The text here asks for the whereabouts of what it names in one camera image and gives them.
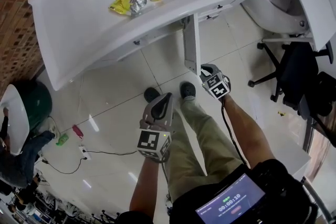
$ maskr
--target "chair wheel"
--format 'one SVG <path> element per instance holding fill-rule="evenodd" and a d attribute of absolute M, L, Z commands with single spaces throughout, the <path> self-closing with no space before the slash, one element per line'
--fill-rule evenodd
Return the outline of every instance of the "chair wheel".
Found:
<path fill-rule="evenodd" d="M 262 49 L 264 48 L 264 43 L 258 43 L 258 44 L 257 44 L 257 48 L 258 48 L 259 50 L 262 50 Z"/>
<path fill-rule="evenodd" d="M 247 85 L 251 88 L 253 88 L 255 86 L 254 82 L 251 81 L 251 80 L 248 81 Z"/>
<path fill-rule="evenodd" d="M 275 95 L 271 95 L 271 100 L 273 101 L 273 102 L 277 102 L 278 100 L 276 99 L 276 97 L 275 97 Z"/>

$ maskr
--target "green object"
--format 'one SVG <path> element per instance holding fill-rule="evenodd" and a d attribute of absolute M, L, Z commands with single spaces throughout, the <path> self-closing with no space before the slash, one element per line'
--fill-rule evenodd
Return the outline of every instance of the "green object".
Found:
<path fill-rule="evenodd" d="M 50 115 L 53 102 L 47 87 L 39 81 L 17 81 L 13 83 L 26 109 L 29 131 L 34 132 Z"/>
<path fill-rule="evenodd" d="M 68 136 L 67 134 L 64 134 L 64 135 L 62 135 L 62 136 L 59 138 L 59 140 L 58 140 L 58 142 L 56 143 L 56 145 L 58 145 L 58 146 L 63 146 L 64 143 L 68 141 L 68 139 L 69 139 L 69 136 Z"/>

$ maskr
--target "power strip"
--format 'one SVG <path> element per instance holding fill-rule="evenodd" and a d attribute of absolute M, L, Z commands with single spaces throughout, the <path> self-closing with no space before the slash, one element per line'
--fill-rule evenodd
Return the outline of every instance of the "power strip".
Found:
<path fill-rule="evenodd" d="M 84 157 L 91 159 L 90 154 L 87 152 L 87 149 L 84 146 L 79 146 L 79 150 L 82 152 Z"/>

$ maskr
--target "khaki pants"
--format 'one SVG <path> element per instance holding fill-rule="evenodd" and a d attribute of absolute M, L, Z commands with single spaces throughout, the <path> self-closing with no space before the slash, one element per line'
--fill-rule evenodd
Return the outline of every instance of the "khaki pants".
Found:
<path fill-rule="evenodd" d="M 194 97 L 184 99 L 181 111 L 196 133 L 208 175 L 204 174 L 197 161 L 181 116 L 175 111 L 172 124 L 174 133 L 169 149 L 170 158 L 165 164 L 172 202 L 193 188 L 219 183 L 242 164 L 232 142 L 214 119 L 196 103 Z"/>

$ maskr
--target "camera screen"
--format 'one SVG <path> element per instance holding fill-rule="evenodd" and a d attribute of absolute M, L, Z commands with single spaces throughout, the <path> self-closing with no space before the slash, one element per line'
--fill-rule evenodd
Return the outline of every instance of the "camera screen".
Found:
<path fill-rule="evenodd" d="M 231 186 L 196 210 L 206 224 L 230 224 L 254 206 L 265 193 L 243 174 Z"/>

